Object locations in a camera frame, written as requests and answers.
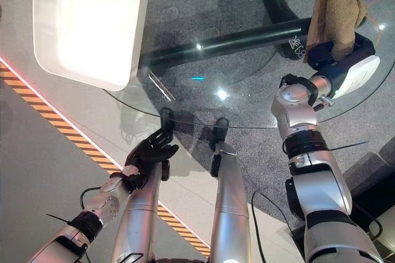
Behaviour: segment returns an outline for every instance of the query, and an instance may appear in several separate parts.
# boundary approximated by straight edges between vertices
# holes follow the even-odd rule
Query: gray carpet
[[[311,16],[314,1],[288,0],[288,4],[303,18]],[[335,107],[318,113],[320,121],[324,121],[323,134],[331,148],[370,141],[363,146],[335,152],[343,172],[367,152],[378,153],[395,133],[392,115],[395,105],[387,97],[394,90],[394,74],[386,79],[395,60],[394,15],[393,0],[376,0],[370,6],[369,16],[374,19],[365,21],[358,32],[379,44],[376,49],[381,58],[380,67],[363,88],[338,99]],[[385,26],[380,34],[376,22]],[[198,44],[204,38],[269,24],[262,0],[149,0],[143,52],[183,43]],[[209,169],[212,154],[209,149],[210,128],[199,124],[212,125],[216,118],[226,117],[231,126],[245,127],[231,129],[227,140],[240,156],[249,196],[254,189],[260,188],[296,225],[297,221],[288,210],[284,188],[284,182],[289,178],[287,158],[281,151],[270,105],[283,75],[293,73],[309,77],[313,72],[301,61],[287,60],[269,46],[169,69],[158,79],[173,96],[172,101],[166,99],[150,79],[141,78],[140,82],[157,110],[169,107],[175,111],[176,119],[198,124],[176,124],[176,136],[206,169]],[[205,80],[194,81],[193,76],[202,76]],[[133,87],[136,85],[136,80],[131,79],[130,85],[118,96],[127,104],[152,112],[148,107],[133,104]],[[229,95],[223,101],[216,95],[220,88]],[[258,200],[256,204],[282,219],[269,202]]]

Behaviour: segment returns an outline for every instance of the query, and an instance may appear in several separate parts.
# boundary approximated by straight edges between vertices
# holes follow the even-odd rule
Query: round glass tabletop
[[[285,1],[299,18],[311,17],[315,0]],[[337,99],[333,107],[320,111],[321,122],[366,100],[394,65],[393,0],[365,1],[369,7],[368,17],[357,32],[373,41],[381,63],[367,84]],[[110,95],[126,106],[152,115],[169,107],[174,110],[176,120],[186,123],[213,125],[217,118],[226,117],[232,127],[276,127],[270,106],[281,78],[288,73],[309,78],[315,71],[303,63],[303,59],[286,58],[278,44],[226,50],[234,39],[234,35],[227,39],[229,34],[251,32],[273,22],[281,21],[273,20],[264,0],[149,0],[138,75],[130,78],[126,88]],[[219,40],[221,44],[207,40]],[[206,44],[216,51],[194,60],[186,58],[183,62],[176,61],[175,56],[174,64],[169,54],[167,64],[170,65],[160,70],[144,65],[144,57],[150,56],[150,52],[169,48],[171,52],[171,48],[182,44],[189,47],[178,52],[178,57],[187,56],[191,48],[203,52]],[[216,49],[217,45],[224,46],[225,50]]]

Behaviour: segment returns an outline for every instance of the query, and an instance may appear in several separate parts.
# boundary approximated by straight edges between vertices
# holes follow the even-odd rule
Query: black metal bar
[[[289,40],[295,39],[295,36],[302,41],[309,31],[310,21],[311,18],[297,19],[201,40],[198,43],[151,51],[141,56],[141,65],[149,67],[154,73],[160,75],[166,69],[187,62],[201,61],[274,44],[288,44]]]
[[[285,0],[263,0],[263,2],[267,9],[270,20],[273,23],[288,22],[299,19],[299,17],[291,10],[291,8],[289,8]],[[303,46],[303,50],[305,50],[306,42],[302,42],[301,45]],[[298,60],[302,56],[300,51],[295,51],[295,48],[288,43],[280,45],[280,48],[280,54],[291,60]]]

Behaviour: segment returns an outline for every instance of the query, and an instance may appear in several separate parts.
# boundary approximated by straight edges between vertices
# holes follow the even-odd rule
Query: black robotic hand
[[[164,162],[170,159],[178,150],[176,144],[169,145],[173,140],[172,130],[160,128],[147,137],[128,155],[126,165],[137,166],[155,162]]]

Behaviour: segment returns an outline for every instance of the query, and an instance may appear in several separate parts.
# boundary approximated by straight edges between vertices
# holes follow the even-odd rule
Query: robotic hand
[[[62,227],[28,262],[79,262],[98,233],[118,216],[121,203],[134,190],[146,185],[155,163],[162,163],[162,179],[168,179],[168,159],[178,150],[177,145],[169,145],[172,139],[172,128],[162,127],[140,142],[127,157],[125,168],[113,173],[83,211]]]
[[[285,76],[272,104],[292,175],[285,184],[289,208],[306,222],[306,262],[382,262],[367,234],[349,218],[351,194],[316,116],[317,110],[333,105],[332,98],[361,87],[377,69],[380,59],[373,55],[372,42],[362,36],[358,40],[354,52],[336,65],[328,44],[315,48],[309,59],[318,72],[309,80]]]

